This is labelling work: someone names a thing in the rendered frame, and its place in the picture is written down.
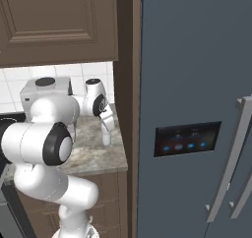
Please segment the grey oven front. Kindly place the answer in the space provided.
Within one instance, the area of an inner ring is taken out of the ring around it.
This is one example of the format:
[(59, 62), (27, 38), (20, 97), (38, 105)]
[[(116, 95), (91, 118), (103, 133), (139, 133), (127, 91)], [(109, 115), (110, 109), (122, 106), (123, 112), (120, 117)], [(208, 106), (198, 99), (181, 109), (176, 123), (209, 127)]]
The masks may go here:
[(36, 238), (21, 200), (12, 185), (0, 188), (0, 238)]

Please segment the plain blue-grey fridge door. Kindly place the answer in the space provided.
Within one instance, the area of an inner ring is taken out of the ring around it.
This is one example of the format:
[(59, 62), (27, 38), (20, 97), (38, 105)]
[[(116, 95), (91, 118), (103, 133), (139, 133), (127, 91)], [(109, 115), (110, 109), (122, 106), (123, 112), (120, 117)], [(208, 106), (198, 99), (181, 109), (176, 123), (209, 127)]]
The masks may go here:
[(229, 190), (214, 222), (209, 224), (205, 238), (252, 238), (252, 193), (238, 218), (230, 218), (231, 202), (236, 203), (252, 174), (252, 142), (242, 150)]

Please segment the brown lower cupboard front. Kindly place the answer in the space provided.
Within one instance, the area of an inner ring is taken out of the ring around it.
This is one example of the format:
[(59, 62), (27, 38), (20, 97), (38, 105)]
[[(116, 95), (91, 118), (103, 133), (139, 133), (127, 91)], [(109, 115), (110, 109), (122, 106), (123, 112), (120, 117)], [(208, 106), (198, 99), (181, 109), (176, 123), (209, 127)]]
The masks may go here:
[[(98, 201), (87, 211), (100, 238), (128, 238), (126, 173), (86, 176), (99, 189)], [(18, 192), (36, 238), (51, 238), (59, 228), (58, 208)]]

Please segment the brown upper cupboard door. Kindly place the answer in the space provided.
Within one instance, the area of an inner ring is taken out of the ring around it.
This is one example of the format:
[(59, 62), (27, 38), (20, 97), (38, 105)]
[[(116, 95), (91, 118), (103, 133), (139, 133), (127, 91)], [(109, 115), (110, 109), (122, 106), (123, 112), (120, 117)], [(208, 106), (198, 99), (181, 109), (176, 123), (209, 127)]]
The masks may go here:
[(0, 0), (0, 67), (117, 58), (117, 0)]

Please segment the blue-grey fridge door with display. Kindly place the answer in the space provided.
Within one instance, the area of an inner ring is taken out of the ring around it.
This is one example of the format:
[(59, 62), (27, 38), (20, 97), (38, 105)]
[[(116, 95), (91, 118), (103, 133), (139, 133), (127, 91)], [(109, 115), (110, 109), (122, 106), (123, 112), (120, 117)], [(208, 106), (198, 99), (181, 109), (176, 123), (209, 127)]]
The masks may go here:
[(252, 95), (252, 0), (142, 0), (137, 238), (205, 238)]

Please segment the black hob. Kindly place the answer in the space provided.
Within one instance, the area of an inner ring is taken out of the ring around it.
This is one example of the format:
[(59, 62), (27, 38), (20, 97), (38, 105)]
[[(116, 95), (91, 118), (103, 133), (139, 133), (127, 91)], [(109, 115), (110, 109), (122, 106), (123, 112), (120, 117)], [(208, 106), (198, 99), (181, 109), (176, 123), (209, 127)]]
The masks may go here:
[(0, 113), (0, 160), (4, 160), (6, 163), (11, 164), (11, 161), (5, 157), (1, 147), (5, 130), (14, 123), (25, 122), (26, 119), (27, 117), (24, 112), (13, 112), (7, 114)]

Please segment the brown tall side panel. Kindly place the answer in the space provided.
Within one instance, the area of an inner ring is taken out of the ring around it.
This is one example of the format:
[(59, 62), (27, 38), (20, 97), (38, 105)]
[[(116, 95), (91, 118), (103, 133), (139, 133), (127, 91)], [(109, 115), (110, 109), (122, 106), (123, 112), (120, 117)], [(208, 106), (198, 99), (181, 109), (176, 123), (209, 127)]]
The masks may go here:
[(114, 95), (127, 171), (128, 237), (137, 238), (141, 0), (117, 0), (118, 60)]

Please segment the grey box appliance black lid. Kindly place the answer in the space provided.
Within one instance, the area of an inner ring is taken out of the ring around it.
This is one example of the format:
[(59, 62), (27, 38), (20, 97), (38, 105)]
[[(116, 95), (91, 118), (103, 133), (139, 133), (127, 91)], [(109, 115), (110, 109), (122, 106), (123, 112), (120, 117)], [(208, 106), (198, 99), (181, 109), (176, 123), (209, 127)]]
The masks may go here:
[(31, 120), (31, 106), (38, 98), (56, 93), (73, 94), (71, 79), (69, 77), (43, 77), (27, 81), (20, 92), (27, 121), (30, 122)]

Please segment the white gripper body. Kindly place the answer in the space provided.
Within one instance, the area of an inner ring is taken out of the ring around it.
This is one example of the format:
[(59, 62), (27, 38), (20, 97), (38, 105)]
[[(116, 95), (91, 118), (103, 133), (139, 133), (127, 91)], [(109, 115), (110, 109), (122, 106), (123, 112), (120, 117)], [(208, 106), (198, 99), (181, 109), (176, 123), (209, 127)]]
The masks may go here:
[(102, 112), (99, 115), (102, 143), (107, 147), (111, 145), (111, 132), (115, 128), (112, 112)]

